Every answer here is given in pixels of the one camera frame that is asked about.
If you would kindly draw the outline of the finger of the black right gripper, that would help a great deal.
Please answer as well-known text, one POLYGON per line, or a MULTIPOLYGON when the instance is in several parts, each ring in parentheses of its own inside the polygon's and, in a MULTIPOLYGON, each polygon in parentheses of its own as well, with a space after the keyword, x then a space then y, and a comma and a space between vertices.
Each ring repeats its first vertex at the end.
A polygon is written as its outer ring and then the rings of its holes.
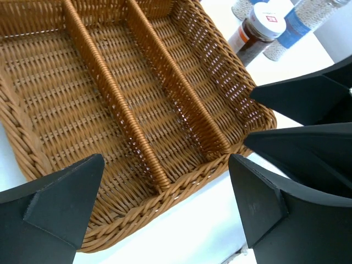
POLYGON ((351 56, 310 74, 261 85, 250 98, 300 123, 351 122, 351 56))
POLYGON ((351 197, 351 123, 253 132, 244 144, 300 184, 351 197))

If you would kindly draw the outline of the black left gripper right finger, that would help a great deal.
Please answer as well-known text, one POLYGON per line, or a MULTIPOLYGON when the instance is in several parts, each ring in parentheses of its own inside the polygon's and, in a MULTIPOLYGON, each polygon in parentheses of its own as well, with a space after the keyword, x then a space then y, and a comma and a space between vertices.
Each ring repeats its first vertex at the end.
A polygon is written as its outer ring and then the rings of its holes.
POLYGON ((257 263, 351 263, 351 199, 232 154, 229 174, 257 263))

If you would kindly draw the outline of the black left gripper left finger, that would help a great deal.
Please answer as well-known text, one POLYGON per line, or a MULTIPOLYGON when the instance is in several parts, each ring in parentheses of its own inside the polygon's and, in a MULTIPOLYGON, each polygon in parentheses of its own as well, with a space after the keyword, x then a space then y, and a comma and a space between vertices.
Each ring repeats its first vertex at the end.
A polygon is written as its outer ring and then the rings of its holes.
POLYGON ((104 167, 103 156, 93 154, 1 192, 1 263, 72 263, 104 167))

